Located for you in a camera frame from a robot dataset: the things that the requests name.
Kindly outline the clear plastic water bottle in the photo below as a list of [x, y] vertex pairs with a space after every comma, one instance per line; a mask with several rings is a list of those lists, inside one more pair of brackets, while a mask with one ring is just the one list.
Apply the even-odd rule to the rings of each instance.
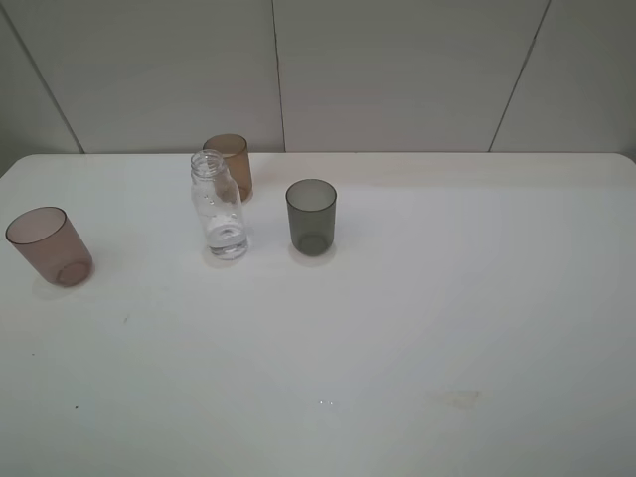
[[206, 246], [218, 259], [243, 257], [248, 238], [242, 216], [239, 186], [223, 155], [201, 150], [191, 157], [191, 197]]

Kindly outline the grey translucent cup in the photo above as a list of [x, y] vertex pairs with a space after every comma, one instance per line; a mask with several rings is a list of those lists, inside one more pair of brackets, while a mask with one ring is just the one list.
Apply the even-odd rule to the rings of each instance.
[[303, 179], [285, 193], [294, 248], [310, 257], [329, 250], [334, 241], [337, 191], [320, 179]]

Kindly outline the amber translucent cup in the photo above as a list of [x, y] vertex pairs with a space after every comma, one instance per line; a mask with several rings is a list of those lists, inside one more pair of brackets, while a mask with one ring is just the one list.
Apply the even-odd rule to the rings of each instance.
[[249, 200], [252, 195], [252, 176], [247, 141], [239, 134], [220, 134], [208, 139], [204, 149], [215, 150], [223, 155], [238, 185], [241, 200]]

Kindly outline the pink translucent cup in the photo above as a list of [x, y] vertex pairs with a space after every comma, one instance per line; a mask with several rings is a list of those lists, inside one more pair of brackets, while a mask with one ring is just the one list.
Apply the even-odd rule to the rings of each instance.
[[63, 209], [41, 207], [21, 214], [5, 237], [53, 285], [73, 287], [90, 277], [92, 256]]

